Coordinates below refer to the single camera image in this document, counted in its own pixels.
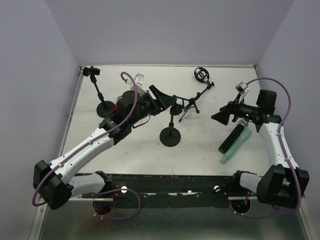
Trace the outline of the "red glitter microphone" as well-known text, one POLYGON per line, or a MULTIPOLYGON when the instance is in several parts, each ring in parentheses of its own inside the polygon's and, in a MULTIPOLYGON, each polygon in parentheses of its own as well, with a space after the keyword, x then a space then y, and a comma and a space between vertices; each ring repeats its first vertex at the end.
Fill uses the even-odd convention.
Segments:
POLYGON ((114 105, 113 108, 113 113, 117 116, 118 115, 118 108, 119 108, 119 100, 121 99, 121 97, 119 96, 116 100, 116 103, 114 105))

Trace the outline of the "round-base mic stand with clip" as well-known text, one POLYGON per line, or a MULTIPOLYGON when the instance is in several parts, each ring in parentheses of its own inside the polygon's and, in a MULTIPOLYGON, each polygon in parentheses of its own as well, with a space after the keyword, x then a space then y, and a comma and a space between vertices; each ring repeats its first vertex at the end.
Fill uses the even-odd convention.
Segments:
POLYGON ((182 113, 183 108, 176 102, 170 107, 170 122, 168 127, 164 128, 159 135, 160 142, 166 147, 175 147, 181 141, 181 133, 174 125, 174 117, 182 113))

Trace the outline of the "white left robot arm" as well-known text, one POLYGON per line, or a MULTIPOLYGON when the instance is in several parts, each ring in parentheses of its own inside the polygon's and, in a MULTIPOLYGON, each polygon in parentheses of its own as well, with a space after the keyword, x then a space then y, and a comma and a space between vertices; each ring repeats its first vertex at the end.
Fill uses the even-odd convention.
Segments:
POLYGON ((34 194, 56 210, 71 197, 99 193, 108 182, 107 176, 102 171, 78 176, 79 170, 127 137, 137 122, 160 114, 175 102, 174 96, 159 91, 154 85, 142 94, 134 90, 124 92, 111 114, 84 141, 49 163, 41 160, 34 166, 34 194))

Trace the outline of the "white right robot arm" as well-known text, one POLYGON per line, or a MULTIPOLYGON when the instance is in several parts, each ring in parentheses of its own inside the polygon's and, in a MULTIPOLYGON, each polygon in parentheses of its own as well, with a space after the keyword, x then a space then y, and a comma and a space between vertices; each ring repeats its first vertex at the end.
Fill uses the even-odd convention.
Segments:
POLYGON ((255 125, 264 143, 270 168, 263 176, 238 171, 237 185, 255 193, 260 203, 295 209, 301 202, 310 176, 292 157, 281 125, 282 118, 274 114, 276 98, 276 92, 262 89, 255 106, 236 98, 211 118, 227 125, 233 115, 235 119, 241 118, 255 125))

